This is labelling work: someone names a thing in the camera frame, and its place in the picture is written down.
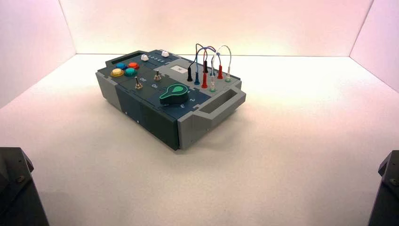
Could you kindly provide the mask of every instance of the red push button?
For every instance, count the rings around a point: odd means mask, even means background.
[[[136,62],[129,63],[128,67],[134,68],[136,70],[140,68],[140,66]]]

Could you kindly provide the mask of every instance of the teal push button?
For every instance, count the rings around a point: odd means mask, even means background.
[[[125,76],[132,77],[137,74],[137,71],[134,68],[128,68],[125,70]]]

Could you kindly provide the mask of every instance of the screw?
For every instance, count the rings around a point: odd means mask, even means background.
[[[395,187],[399,187],[399,181],[397,179],[391,178],[389,179],[389,182],[395,186]]]
[[[17,182],[17,183],[22,183],[23,181],[25,180],[25,177],[24,176],[19,176],[17,179],[15,179],[15,181]]]

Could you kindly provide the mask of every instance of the white wall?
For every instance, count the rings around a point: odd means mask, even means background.
[[[0,0],[0,107],[75,54],[57,0]]]
[[[351,58],[399,92],[399,1],[375,0]]]
[[[372,0],[60,0],[78,53],[348,56]]]

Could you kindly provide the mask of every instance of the white wire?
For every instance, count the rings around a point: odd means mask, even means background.
[[[214,76],[211,76],[211,91],[214,91],[215,90],[215,77]]]
[[[219,50],[220,50],[222,47],[226,47],[226,48],[229,50],[229,53],[230,53],[229,67],[227,68],[227,77],[230,77],[231,50],[230,50],[230,48],[229,48],[228,46],[222,45],[222,46],[220,46],[220,47],[217,49],[217,51],[216,51],[215,54],[213,55],[212,65],[214,65],[215,56],[219,53]],[[214,76],[215,76],[214,67],[212,67],[212,74],[213,74],[213,77],[214,77]]]

